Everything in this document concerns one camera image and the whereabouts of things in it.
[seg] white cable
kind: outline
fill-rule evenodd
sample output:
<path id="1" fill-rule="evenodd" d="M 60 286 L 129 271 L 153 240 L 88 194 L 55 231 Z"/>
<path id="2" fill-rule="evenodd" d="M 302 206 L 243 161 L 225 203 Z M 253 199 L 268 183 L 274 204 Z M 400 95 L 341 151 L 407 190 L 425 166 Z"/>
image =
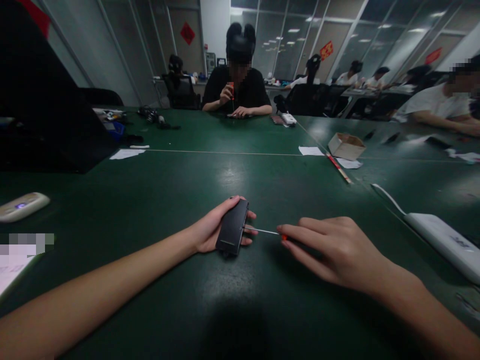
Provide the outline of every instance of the white cable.
<path id="1" fill-rule="evenodd" d="M 393 203 L 393 205 L 395 205 L 395 207 L 398 209 L 398 211 L 400 211 L 403 215 L 407 215 L 407 214 L 405 213 L 405 211 L 402 210 L 402 208 L 400 207 L 400 205 L 397 204 L 397 202 L 394 200 L 394 198 L 391 197 L 390 194 L 389 194 L 388 192 L 386 192 L 383 187 L 381 187 L 381 186 L 378 185 L 378 184 L 370 184 L 370 185 L 372 185 L 372 186 L 375 187 L 375 188 L 379 188 L 380 190 L 382 190 L 382 191 L 385 193 L 385 195 L 390 199 L 390 201 Z"/>

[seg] person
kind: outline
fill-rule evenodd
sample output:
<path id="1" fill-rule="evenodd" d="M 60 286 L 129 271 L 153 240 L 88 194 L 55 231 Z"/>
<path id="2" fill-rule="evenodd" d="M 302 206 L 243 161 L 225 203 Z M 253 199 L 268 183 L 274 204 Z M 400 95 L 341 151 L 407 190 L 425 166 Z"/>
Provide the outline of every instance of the person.
<path id="1" fill-rule="evenodd" d="M 377 71 L 375 71 L 375 74 L 371 78 L 369 78 L 365 83 L 365 86 L 367 87 L 367 89 L 382 90 L 385 85 L 382 78 L 389 71 L 390 69 L 386 66 L 382 66 Z"/>
<path id="2" fill-rule="evenodd" d="M 351 63 L 350 70 L 341 74 L 336 80 L 337 85 L 354 85 L 359 80 L 358 73 L 362 71 L 364 64 L 358 60 Z"/>
<path id="3" fill-rule="evenodd" d="M 0 359 L 56 358 L 176 265 L 215 244 L 232 196 L 186 229 L 70 280 L 0 319 Z M 255 219 L 251 211 L 247 217 Z M 372 297 L 406 324 L 436 359 L 480 359 L 480 339 L 436 300 L 418 277 L 384 257 L 348 217 L 279 225 L 281 244 L 326 282 Z M 258 232 L 246 229 L 246 233 Z M 312 257 L 292 239 L 322 253 Z M 252 240 L 245 236 L 242 245 Z"/>
<path id="4" fill-rule="evenodd" d="M 322 58 L 320 55 L 315 54 L 313 55 L 308 61 L 306 62 L 306 76 L 299 77 L 297 80 L 292 81 L 290 84 L 285 86 L 282 90 L 291 90 L 295 87 L 295 85 L 299 84 L 320 84 L 320 79 L 316 78 L 315 75 L 317 74 L 318 69 L 320 68 L 320 62 Z"/>
<path id="5" fill-rule="evenodd" d="M 450 72 L 447 82 L 426 88 L 403 104 L 392 120 L 417 122 L 480 137 L 480 121 L 469 109 L 469 96 L 480 85 L 480 55 Z"/>
<path id="6" fill-rule="evenodd" d="M 399 90 L 413 93 L 420 81 L 424 78 L 426 74 L 430 72 L 430 70 L 432 70 L 432 67 L 430 65 L 420 65 L 413 67 L 406 72 L 406 74 L 400 81 L 392 82 L 388 85 L 385 85 L 383 89 L 386 90 L 392 87 L 396 87 Z"/>
<path id="7" fill-rule="evenodd" d="M 255 29 L 234 22 L 226 33 L 227 66 L 216 67 L 205 86 L 202 110 L 223 112 L 235 118 L 272 113 L 262 73 L 252 68 Z"/>

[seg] red decoration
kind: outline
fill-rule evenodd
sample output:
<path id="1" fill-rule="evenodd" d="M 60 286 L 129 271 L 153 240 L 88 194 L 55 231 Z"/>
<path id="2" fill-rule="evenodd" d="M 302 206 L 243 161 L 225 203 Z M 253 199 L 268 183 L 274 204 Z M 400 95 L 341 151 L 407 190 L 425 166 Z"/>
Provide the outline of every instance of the red decoration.
<path id="1" fill-rule="evenodd" d="M 17 0 L 28 11 L 31 18 L 40 28 L 44 37 L 49 37 L 50 18 L 40 10 L 31 0 Z"/>
<path id="2" fill-rule="evenodd" d="M 183 27 L 181 28 L 181 31 L 180 31 L 180 35 L 188 45 L 190 45 L 194 40 L 195 33 L 190 27 L 188 22 L 185 21 L 185 23 L 183 24 Z"/>
<path id="3" fill-rule="evenodd" d="M 437 60 L 440 57 L 441 54 L 442 54 L 442 48 L 439 47 L 437 50 L 435 50 L 434 52 L 432 52 L 430 55 L 426 57 L 425 64 L 428 65 L 433 63 L 435 60 Z"/>
<path id="4" fill-rule="evenodd" d="M 320 49 L 320 55 L 321 55 L 321 60 L 325 60 L 328 58 L 332 53 L 334 52 L 334 45 L 332 44 L 332 41 L 330 40 L 329 42 L 326 43 L 324 47 Z"/>

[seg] small box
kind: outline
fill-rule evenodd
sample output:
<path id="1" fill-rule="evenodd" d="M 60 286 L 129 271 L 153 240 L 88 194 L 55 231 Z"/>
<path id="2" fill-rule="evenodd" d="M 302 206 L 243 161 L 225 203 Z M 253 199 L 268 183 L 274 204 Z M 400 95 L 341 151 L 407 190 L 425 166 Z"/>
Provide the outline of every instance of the small box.
<path id="1" fill-rule="evenodd" d="M 366 146 L 356 136 L 337 132 L 328 143 L 328 148 L 333 156 L 354 161 L 365 151 Z"/>

